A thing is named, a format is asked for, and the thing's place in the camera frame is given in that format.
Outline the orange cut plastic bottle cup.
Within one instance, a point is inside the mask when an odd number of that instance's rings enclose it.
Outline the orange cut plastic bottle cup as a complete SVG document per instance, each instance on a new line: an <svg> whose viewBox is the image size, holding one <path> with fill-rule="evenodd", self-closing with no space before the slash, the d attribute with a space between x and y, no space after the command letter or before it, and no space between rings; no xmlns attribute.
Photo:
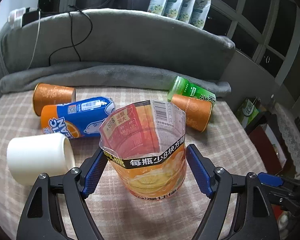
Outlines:
<svg viewBox="0 0 300 240"><path fill-rule="evenodd" d="M185 112L176 105L135 102L106 118L99 146L131 194L162 200L186 176L185 128Z"/></svg>

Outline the orange paper cup right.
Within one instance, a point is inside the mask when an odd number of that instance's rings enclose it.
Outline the orange paper cup right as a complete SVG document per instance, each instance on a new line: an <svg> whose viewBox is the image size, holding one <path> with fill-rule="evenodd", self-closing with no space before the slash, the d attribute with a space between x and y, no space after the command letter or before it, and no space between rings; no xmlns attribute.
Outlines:
<svg viewBox="0 0 300 240"><path fill-rule="evenodd" d="M212 113L211 102L174 94L171 103L185 112L187 126L199 132L206 130Z"/></svg>

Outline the orange paper cup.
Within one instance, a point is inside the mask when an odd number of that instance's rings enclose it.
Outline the orange paper cup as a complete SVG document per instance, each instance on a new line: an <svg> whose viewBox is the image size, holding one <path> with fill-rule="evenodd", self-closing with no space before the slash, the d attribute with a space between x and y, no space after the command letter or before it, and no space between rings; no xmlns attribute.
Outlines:
<svg viewBox="0 0 300 240"><path fill-rule="evenodd" d="M212 113L211 102L174 94L171 103L185 112L187 126L199 132L206 130Z"/></svg>
<svg viewBox="0 0 300 240"><path fill-rule="evenodd" d="M71 87L38 83L33 91L32 105L37 116L41 116L46 105L75 102L76 90Z"/></svg>

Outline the orange blue bottle cup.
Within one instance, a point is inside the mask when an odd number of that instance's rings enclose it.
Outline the orange blue bottle cup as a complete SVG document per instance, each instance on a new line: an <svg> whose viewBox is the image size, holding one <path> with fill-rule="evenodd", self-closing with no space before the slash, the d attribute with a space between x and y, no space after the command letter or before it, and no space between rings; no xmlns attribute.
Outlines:
<svg viewBox="0 0 300 240"><path fill-rule="evenodd" d="M40 123L44 134L61 133L68 139L99 137L100 126L115 108L115 102L103 96L47 105L42 109Z"/></svg>

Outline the orange paper cup left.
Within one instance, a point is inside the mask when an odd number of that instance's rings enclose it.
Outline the orange paper cup left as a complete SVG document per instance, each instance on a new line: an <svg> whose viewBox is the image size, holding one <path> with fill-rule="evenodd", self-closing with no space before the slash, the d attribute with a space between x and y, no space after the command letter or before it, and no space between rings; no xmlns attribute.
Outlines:
<svg viewBox="0 0 300 240"><path fill-rule="evenodd" d="M33 91L32 105L37 116L41 116L46 105L75 102L76 90L71 87L38 83Z"/></svg>

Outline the green tea bottle cup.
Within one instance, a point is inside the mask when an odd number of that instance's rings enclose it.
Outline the green tea bottle cup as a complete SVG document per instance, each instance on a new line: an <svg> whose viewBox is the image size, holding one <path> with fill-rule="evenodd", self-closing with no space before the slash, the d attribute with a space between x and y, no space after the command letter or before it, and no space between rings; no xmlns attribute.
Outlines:
<svg viewBox="0 0 300 240"><path fill-rule="evenodd" d="M194 83L191 83L181 76L177 76L174 79L173 85L168 91L167 100L171 101L174 94L209 101L213 105L217 101L215 94L208 90L205 90L202 87L199 87L198 85L195 85Z"/></svg>

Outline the white lace cloth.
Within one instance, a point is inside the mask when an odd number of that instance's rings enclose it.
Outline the white lace cloth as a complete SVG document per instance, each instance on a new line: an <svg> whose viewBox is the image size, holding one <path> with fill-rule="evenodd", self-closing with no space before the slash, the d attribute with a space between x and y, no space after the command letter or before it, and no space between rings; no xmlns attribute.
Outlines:
<svg viewBox="0 0 300 240"><path fill-rule="evenodd" d="M288 109L279 104L274 105L279 131L290 153L296 174L295 179L300 179L300 132L295 124L294 116Z"/></svg>

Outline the green paper shopping bag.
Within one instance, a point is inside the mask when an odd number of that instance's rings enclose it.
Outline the green paper shopping bag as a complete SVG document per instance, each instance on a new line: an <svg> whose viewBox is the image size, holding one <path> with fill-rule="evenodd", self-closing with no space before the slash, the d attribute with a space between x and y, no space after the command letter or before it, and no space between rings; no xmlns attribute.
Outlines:
<svg viewBox="0 0 300 240"><path fill-rule="evenodd" d="M256 120L265 111L266 108L262 105L260 98L250 97L244 99L237 109L235 116L242 127L247 128L252 121Z"/></svg>

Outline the grey rolled blanket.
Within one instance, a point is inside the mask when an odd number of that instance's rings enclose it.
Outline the grey rolled blanket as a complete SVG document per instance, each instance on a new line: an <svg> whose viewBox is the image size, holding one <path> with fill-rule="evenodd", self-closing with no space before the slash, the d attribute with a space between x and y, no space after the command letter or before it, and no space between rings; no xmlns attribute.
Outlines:
<svg viewBox="0 0 300 240"><path fill-rule="evenodd" d="M167 91L177 76L212 92L218 98L231 93L231 86L226 81L201 80L154 67L101 62L58 63L8 74L0 80L0 91L3 94L24 92L33 90L38 83L67 87L128 87Z"/></svg>

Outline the grey sofa backrest cushion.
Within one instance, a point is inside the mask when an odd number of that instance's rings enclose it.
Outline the grey sofa backrest cushion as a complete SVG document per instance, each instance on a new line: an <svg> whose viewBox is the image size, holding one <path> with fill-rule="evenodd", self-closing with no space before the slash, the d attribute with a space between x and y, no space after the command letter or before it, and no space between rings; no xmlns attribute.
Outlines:
<svg viewBox="0 0 300 240"><path fill-rule="evenodd" d="M154 67L218 80L235 44L190 24L143 11L89 9L4 25L0 57L7 73L64 62Z"/></svg>

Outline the white power strip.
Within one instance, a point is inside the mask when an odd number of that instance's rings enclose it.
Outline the white power strip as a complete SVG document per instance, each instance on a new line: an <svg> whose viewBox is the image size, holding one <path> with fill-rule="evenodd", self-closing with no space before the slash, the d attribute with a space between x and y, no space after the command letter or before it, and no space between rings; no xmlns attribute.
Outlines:
<svg viewBox="0 0 300 240"><path fill-rule="evenodd" d="M8 16L8 23L11 28L21 28L23 15L26 13L26 8L12 10Z"/></svg>

